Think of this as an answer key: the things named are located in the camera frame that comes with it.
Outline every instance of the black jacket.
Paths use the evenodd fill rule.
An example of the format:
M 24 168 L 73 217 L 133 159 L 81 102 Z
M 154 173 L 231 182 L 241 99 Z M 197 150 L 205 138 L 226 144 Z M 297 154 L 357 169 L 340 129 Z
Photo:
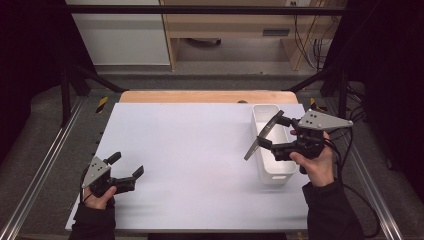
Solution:
M 308 239 L 363 240 L 364 233 L 343 189 L 334 182 L 316 188 L 303 188 L 308 212 Z M 115 239 L 115 209 L 97 210 L 79 204 L 70 240 Z

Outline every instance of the hand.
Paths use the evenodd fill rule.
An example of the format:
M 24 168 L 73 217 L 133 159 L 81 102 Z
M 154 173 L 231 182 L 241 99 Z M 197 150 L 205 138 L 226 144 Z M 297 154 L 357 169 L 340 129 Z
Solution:
M 324 132 L 324 138 L 329 139 L 330 136 Z M 312 185 L 315 187 L 324 187 L 334 182 L 333 151 L 327 145 L 325 145 L 321 154 L 314 159 L 307 159 L 297 152 L 292 152 L 289 156 L 293 161 L 305 168 Z
M 85 206 L 89 208 L 104 210 L 106 209 L 107 201 L 109 201 L 109 199 L 113 197 L 115 192 L 116 192 L 116 187 L 112 186 L 109 188 L 109 190 L 105 192 L 105 194 L 103 194 L 102 197 L 97 198 L 96 196 L 92 194 L 91 189 L 88 187 L 84 190 L 84 199 L 85 199 L 84 204 Z

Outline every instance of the white plastic container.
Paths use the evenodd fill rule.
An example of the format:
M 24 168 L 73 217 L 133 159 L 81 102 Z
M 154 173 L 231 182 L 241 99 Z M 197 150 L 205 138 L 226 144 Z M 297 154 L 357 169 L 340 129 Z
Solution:
M 277 105 L 258 104 L 253 106 L 252 130 L 254 140 L 279 110 L 280 108 Z M 287 127 L 275 124 L 266 139 L 271 140 L 273 144 L 288 143 L 287 134 L 290 134 Z M 255 154 L 259 178 L 264 184 L 284 185 L 299 169 L 294 161 L 275 161 L 274 155 L 268 149 L 259 147 Z

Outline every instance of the white cabinet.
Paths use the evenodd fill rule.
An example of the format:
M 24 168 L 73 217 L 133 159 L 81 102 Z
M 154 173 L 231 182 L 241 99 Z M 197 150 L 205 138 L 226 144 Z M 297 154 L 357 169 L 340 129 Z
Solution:
M 69 5 L 159 5 L 157 0 L 66 0 Z M 73 14 L 95 66 L 170 65 L 160 14 Z

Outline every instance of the white table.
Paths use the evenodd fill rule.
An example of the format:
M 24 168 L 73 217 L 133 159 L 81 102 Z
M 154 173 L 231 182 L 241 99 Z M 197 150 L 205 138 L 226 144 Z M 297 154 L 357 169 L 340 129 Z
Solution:
M 277 105 L 287 117 L 304 114 L 300 104 Z M 284 186 L 267 186 L 258 177 L 255 155 L 243 159 L 254 139 L 252 107 L 117 103 L 96 156 L 122 153 L 112 165 L 112 177 L 128 177 L 140 165 L 145 173 L 135 191 L 115 196 L 116 229 L 146 233 L 306 229 L 308 208 L 301 187 L 307 177 L 297 172 Z

